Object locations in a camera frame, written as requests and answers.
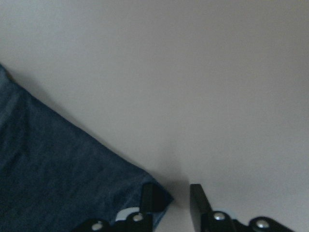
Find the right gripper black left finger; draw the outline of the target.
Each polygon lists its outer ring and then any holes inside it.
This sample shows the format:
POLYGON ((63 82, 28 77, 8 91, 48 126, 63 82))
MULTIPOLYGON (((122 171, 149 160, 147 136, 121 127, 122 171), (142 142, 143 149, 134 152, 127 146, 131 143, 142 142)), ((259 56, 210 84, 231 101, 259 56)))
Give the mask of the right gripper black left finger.
POLYGON ((141 191, 140 206, 134 212, 122 210, 114 224, 99 218, 84 221, 74 228, 75 232, 152 232, 153 213, 165 209, 165 194, 156 184, 144 184, 141 191))

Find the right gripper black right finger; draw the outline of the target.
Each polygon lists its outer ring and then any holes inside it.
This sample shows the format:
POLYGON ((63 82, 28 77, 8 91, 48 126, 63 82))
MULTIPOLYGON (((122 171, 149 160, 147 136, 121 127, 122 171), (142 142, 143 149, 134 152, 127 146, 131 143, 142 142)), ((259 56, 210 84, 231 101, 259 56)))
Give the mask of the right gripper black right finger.
POLYGON ((213 210, 200 184, 190 185, 190 214, 196 232, 291 232, 269 217, 255 217, 245 225, 228 213, 213 210))

